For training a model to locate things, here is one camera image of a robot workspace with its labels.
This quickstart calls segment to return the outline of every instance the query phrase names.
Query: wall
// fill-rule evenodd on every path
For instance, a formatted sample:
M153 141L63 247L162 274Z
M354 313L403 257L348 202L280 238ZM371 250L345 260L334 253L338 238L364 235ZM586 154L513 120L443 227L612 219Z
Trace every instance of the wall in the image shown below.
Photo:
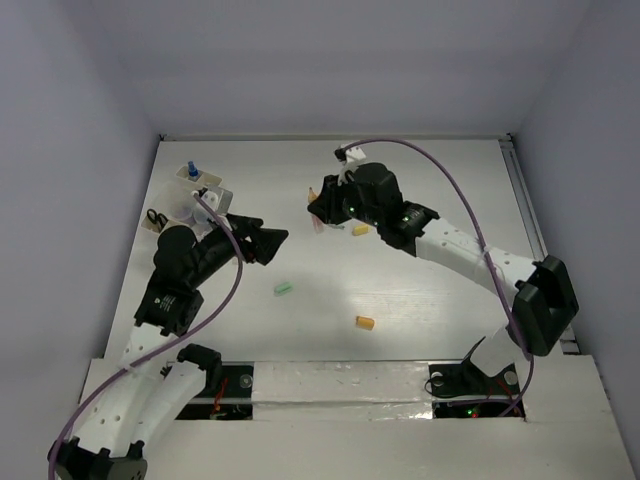
M589 0L94 0L164 133L504 133Z
M563 257L636 472L640 472L640 3L601 0L516 137L549 250Z
M113 318L157 136L82 0L0 2L2 478L46 454Z

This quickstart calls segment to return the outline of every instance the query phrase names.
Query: green eraser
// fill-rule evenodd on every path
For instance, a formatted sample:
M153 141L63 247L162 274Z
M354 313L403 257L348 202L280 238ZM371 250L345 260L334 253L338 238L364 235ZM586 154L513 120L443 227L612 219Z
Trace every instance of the green eraser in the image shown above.
M291 290L293 290L293 284L291 282L284 282L274 288L273 293L276 297L279 297L280 295L289 293Z

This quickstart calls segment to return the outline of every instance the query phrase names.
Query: cable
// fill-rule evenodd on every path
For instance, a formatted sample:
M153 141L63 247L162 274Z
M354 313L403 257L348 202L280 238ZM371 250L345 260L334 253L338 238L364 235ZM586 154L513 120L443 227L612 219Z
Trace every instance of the cable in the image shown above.
M442 165L442 163L440 163L438 160L436 160L436 158L433 155L431 155L429 152L427 152L426 150L418 147L417 145L414 145L413 143L411 143L411 142L409 142L407 140L402 140L400 138L382 138L382 137L381 138L369 138L369 139L366 139L366 140L358 140L356 142L352 142L349 145L346 145L346 146L342 147L342 150L346 152L347 150L349 150L351 148L359 147L360 145L366 145L368 143L395 143L395 144L398 144L398 145L404 145L405 147L409 147L412 150L415 150L416 152L420 153L421 155L427 157L431 161L431 163L433 163L436 167L438 167L438 169L444 174L444 176L447 177L447 179L449 180L449 183L451 184L453 189L458 194L458 197L460 197L460 200L464 204L464 208L467 210L467 214L469 215L469 218L471 219L471 223L473 224L473 228L474 228L474 230L476 232L476 236L478 237L478 244L480 245L481 250L484 252L484 258L485 258L485 261L487 263L487 268L489 269L489 273L491 274L491 279L493 280L493 284L496 287L496 293L498 295L498 298L500 299L500 303L502 305L502 309L504 310L504 313L507 316L507 319L509 320L509 325L511 326L511 329L513 330L513 333L514 333L514 335L516 337L516 342L517 342L518 346L520 347L520 349L522 350L522 354L524 355L524 358L529 361L529 375L527 377L527 380L526 380L524 386L520 390L520 394L516 397L516 399L511 403L511 405L509 405L509 407L504 412L502 412L500 415L498 415L499 417L504 417L511 410L513 410L518 405L520 400L522 400L522 397L524 397L524 394L527 391L527 389L529 388L529 384L531 383L531 379L533 378L533 365L534 365L534 363L533 363L533 356L527 350L527 344L526 344L526 341L525 341L524 336L522 334L522 331L520 329L520 326L518 325L518 323L516 322L515 318L513 317L513 313L511 312L511 308L509 307L509 302L507 302L507 296L505 295L504 290L502 288L502 285L500 284L500 279L498 277L498 273L496 272L496 267L493 264L493 260L491 259L491 254L489 253L489 251L487 249L487 242L484 239L484 235L483 235L482 230L480 228L480 224L478 223L478 218L476 217L476 214L473 212L473 209L471 208L471 204L467 200L467 197L465 197L464 193L462 193L462 190L460 189L460 186L455 181L453 176L444 167L444 165Z
M238 241L233 236L233 232L225 225L225 223L222 220L222 218L220 217L220 215L218 215L216 212L214 212L211 209L211 207L209 207L209 205L207 205L207 203L204 202L200 198L200 196L198 196L197 194L194 194L194 198L196 199L196 201L200 205L202 205L202 207L207 211L207 213L209 215L211 215L211 217L215 220L215 222L218 224L218 226L222 229L222 231L227 236L227 238L229 238L229 240L231 241L231 245L233 246L233 250L235 251L236 256L238 257L238 271L236 273L235 281L233 282L233 285L231 286L231 290L229 290L229 293L224 298L224 300L222 300L222 302L220 303L218 308L216 308L207 318L205 318L202 321L202 323L200 323L199 325L194 327L192 330L190 330L189 332L184 334L182 337L178 337L178 338L166 343L162 347L157 348L156 350L153 350L153 351L147 353L146 355L138 358L137 360L131 362L131 368L139 367L143 363L148 362L152 358L163 354L164 352L166 352L167 350L175 347L176 345L179 345L179 344L181 344L183 342L186 342L189 338L191 338L196 333L198 333L200 330L202 330L207 325L209 325L220 314L220 312L222 312L222 310L224 310L226 308L226 306L229 304L229 302L231 302L231 299L235 295L236 290L238 289L238 286L240 285L240 279L242 278L242 269L243 269L244 257L242 255L242 252L240 251L240 245L238 245ZM58 453L60 452L60 447L62 446L62 442L64 441L64 439L67 436L67 434L73 428L73 424L76 422L76 420L78 420L78 417L80 417L82 412L84 412L87 409L87 407L89 405L91 405L91 403L102 392L104 392L107 388L109 388L111 385L113 385L115 382L117 382L120 378L122 378L124 375L126 375L126 373L127 373L127 370L123 368L123 369L118 370L113 375L111 375L98 388L96 388L91 393L91 395L89 395L86 398L86 400L84 402L82 402L78 406L78 408L73 413L73 415L71 415L71 417L69 418L69 420L67 421L65 426L62 428L62 431L58 435L58 438L56 438L56 441L53 444L53 447L51 448L51 454L49 456L49 470L48 470L48 479L49 480L55 480L55 478L56 478L56 471L55 471L56 459L58 458Z

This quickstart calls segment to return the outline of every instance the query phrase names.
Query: white table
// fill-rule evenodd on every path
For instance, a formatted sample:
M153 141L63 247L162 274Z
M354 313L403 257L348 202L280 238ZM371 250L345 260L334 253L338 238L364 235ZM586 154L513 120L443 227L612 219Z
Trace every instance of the white table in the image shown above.
M305 209L307 189L318 189L324 175L337 171L332 156L337 143L341 142L160 144L143 212L152 206L150 201L163 183L187 160L194 160L200 168L224 178L223 185L235 195L234 213L261 217L265 226L290 231L272 264L246 268L228 310L195 341L220 351L225 361L258 362L257 371L276 371L281 364L273 362L279 361L462 357L482 335L504 322L493 295L439 266L394 251L375 234L314 233ZM451 170L488 241L530 256L498 142L419 143ZM471 231L451 187L425 159L400 146L371 145L365 151L371 160L386 163L396 173L406 199L434 208ZM136 233L105 359L92 363L85 394L115 368L124 348L152 272L155 238L141 229ZM202 286L205 304L199 318L226 295L234 275L235 267L227 265ZM294 291L276 298L273 287L283 281L293 282ZM375 329L356 329L356 315L375 318ZM301 368L314 369L314 365ZM346 364L335 365L339 370ZM389 364L380 363L378 372L370 368L371 363L349 365L352 374L361 373L357 383L352 382L352 391L357 392L361 379L379 382ZM521 378L525 368L518 365ZM314 388L317 391L317 375L301 374L299 379L299 391L292 395L302 395L304 400ZM263 385L263 398L270 393L275 398L282 391L278 388L284 385L282 379L273 383L271 392ZM417 388L409 383L406 387L394 384L394 395L399 394L397 388ZM633 478L590 357L563 356L556 349L538 362L525 397L527 422L371 421L381 417L375 412L345 413L350 411L347 407L355 406L349 404L350 398L359 398L356 393L350 397L349 392L336 384L335 395L342 395L343 410L312 402L302 410L288 410L285 405L268 410L258 405L253 421L175 422L160 445L146 453L148 478ZM323 395L335 400L331 392ZM380 399L385 395L381 388ZM431 399L423 391L412 390L405 400L408 408L419 409Z

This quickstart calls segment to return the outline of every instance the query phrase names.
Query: scissors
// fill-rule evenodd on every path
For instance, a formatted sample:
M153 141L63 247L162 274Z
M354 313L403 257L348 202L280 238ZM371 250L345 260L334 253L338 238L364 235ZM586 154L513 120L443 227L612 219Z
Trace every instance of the scissors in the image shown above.
M153 225L158 227L159 232L162 231L162 229L165 227L165 225L169 221L167 220L167 216L164 213L158 213L153 208L150 208L149 210L147 210L147 218Z

